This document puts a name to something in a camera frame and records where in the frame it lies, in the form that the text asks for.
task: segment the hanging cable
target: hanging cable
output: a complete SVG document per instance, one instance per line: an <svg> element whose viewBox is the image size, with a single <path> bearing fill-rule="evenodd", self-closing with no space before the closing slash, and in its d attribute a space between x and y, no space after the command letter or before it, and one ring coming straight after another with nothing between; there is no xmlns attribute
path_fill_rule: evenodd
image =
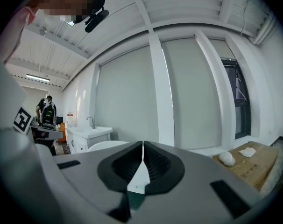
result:
<svg viewBox="0 0 283 224"><path fill-rule="evenodd" d="M247 7L248 7L248 2L249 2L249 0L246 2L246 6L245 6L244 11L243 11L243 22L244 22L244 24L243 24L243 29L242 29L242 31L241 31L241 33L240 33L240 36L242 36L242 33L243 33L243 31L245 30L245 26L246 26L246 22L245 22L245 11L246 11L246 9L247 9Z"/></svg>

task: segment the cardboard box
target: cardboard box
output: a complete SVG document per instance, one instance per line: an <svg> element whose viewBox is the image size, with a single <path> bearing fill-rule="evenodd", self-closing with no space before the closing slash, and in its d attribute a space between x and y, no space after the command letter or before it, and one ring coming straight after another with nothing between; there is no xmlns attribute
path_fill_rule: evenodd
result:
<svg viewBox="0 0 283 224"><path fill-rule="evenodd" d="M256 153L250 158L246 158L238 153L238 151L247 147L252 147L256 150ZM277 159L278 149L255 142L249 142L231 150L230 153L236 160L233 167L223 165L218 155L213 156L213 159L260 191Z"/></svg>

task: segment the sink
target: sink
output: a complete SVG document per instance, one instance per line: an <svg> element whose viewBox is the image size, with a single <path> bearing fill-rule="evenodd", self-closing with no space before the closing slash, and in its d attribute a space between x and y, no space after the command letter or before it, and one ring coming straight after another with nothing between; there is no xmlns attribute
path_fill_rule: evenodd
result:
<svg viewBox="0 0 283 224"><path fill-rule="evenodd" d="M66 128L70 133L83 137L85 139L92 139L98 136L102 136L113 131L112 128L107 127L95 127L94 129L91 126L87 127L70 127Z"/></svg>

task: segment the white ceiling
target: white ceiling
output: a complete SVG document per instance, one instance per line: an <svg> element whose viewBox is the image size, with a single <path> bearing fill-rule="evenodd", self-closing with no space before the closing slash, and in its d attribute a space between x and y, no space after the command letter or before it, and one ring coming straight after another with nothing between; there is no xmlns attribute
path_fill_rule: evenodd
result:
<svg viewBox="0 0 283 224"><path fill-rule="evenodd" d="M83 22L71 27L48 16L46 23L47 16L39 11L33 25L24 29L21 45L7 69L19 79L27 73L47 77L51 86L63 89L91 57L142 31L180 23L241 31L246 4L247 0L106 0L110 14L91 33L85 32ZM225 19L220 18L221 10ZM255 38L269 12L262 0L249 0L244 33ZM40 28L47 29L45 36L39 34Z"/></svg>

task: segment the floor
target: floor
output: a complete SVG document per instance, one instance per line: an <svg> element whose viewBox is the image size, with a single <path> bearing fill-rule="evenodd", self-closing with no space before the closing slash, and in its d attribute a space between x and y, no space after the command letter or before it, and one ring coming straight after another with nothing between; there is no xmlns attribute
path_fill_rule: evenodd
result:
<svg viewBox="0 0 283 224"><path fill-rule="evenodd" d="M283 141L278 140L273 147L279 149L278 157L266 182L260 190L260 194L262 195L262 197L265 197L273 190L273 188L279 181L281 175L283 174Z"/></svg>

